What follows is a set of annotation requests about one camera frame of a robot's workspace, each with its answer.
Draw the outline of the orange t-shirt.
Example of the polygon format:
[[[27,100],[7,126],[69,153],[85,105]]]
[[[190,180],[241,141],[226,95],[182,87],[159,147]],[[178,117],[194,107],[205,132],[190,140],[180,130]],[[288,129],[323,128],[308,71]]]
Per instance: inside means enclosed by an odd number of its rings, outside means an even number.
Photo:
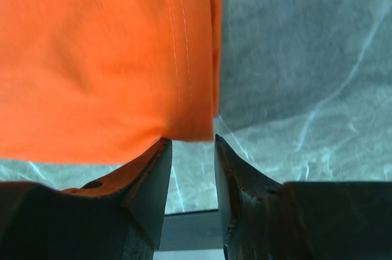
[[[1,0],[1,157],[125,163],[213,139],[222,0]]]

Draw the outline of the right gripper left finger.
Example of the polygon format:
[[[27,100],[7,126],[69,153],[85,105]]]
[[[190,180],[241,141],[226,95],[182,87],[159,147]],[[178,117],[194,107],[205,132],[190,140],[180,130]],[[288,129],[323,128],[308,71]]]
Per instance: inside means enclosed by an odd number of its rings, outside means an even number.
[[[118,169],[63,193],[113,199],[127,209],[136,227],[155,250],[159,249],[172,167],[172,142],[160,139],[147,151]]]

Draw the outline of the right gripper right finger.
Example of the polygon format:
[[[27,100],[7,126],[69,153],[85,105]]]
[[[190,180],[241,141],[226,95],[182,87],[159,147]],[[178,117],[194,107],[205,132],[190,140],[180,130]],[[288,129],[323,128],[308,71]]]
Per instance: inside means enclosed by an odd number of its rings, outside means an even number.
[[[224,250],[262,242],[268,199],[281,184],[242,159],[220,135],[214,140],[214,167]]]

